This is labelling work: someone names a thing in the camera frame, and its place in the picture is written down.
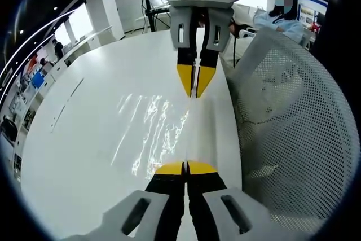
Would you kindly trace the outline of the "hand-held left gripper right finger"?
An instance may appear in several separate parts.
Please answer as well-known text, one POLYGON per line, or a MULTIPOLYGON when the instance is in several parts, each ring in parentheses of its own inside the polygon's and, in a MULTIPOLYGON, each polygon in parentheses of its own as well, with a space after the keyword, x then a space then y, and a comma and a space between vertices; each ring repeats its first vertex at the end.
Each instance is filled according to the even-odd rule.
POLYGON ((187 162, 190 213, 199 240, 282 240, 285 230, 262 204, 241 189, 226 187, 209 164, 187 162))

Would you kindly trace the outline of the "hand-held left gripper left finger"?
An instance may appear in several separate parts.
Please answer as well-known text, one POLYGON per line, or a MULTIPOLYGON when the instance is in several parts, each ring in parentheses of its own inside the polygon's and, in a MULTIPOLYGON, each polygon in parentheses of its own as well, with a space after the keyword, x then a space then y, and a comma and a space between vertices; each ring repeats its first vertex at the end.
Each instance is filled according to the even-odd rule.
POLYGON ((136 190, 103 214, 100 226, 65 240, 176 240, 184 214, 184 162, 158 168, 145 190, 136 190))

